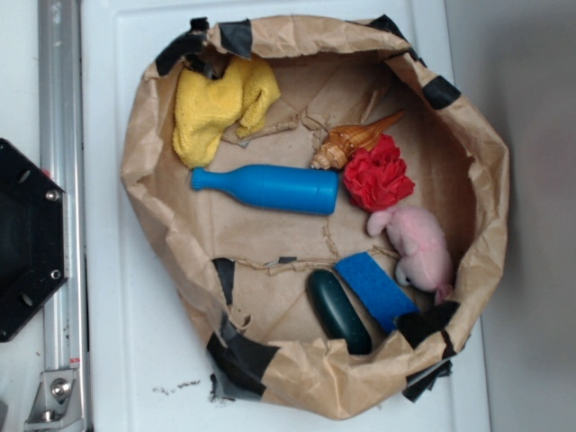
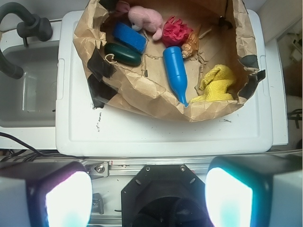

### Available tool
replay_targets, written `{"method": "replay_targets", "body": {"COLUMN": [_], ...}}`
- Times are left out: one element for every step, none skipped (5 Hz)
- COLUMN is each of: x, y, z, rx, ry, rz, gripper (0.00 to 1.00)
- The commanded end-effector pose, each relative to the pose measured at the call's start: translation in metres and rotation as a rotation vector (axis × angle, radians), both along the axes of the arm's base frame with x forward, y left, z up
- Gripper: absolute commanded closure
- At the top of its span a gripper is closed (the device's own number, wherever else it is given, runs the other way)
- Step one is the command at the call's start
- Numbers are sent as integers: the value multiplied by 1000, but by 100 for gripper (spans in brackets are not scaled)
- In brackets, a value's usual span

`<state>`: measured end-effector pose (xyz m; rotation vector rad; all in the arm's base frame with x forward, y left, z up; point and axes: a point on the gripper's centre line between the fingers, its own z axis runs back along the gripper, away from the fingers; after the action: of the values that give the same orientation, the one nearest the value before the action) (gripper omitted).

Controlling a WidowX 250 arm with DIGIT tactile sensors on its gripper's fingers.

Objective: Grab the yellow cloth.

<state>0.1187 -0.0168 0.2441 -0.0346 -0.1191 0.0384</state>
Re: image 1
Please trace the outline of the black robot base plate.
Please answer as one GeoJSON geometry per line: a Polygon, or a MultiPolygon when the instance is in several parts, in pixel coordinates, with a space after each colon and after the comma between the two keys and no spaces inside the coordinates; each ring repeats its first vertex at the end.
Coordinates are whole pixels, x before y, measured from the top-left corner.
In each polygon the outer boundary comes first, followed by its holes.
{"type": "Polygon", "coordinates": [[[1,140],[1,341],[11,341],[68,279],[66,193],[1,140]]]}

